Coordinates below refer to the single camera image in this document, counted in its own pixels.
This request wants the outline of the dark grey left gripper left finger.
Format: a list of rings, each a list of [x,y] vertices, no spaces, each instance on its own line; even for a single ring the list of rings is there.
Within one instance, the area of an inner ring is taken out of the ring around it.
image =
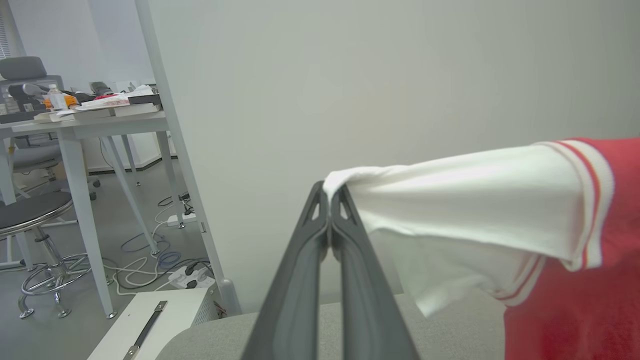
[[[318,357],[320,266],[329,248],[329,200],[316,182],[241,358],[315,360]]]

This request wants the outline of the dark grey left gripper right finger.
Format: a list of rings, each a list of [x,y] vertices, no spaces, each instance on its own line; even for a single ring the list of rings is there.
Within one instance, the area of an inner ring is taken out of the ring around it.
[[[418,350],[347,186],[331,197],[330,244],[340,263],[345,360],[418,360]]]

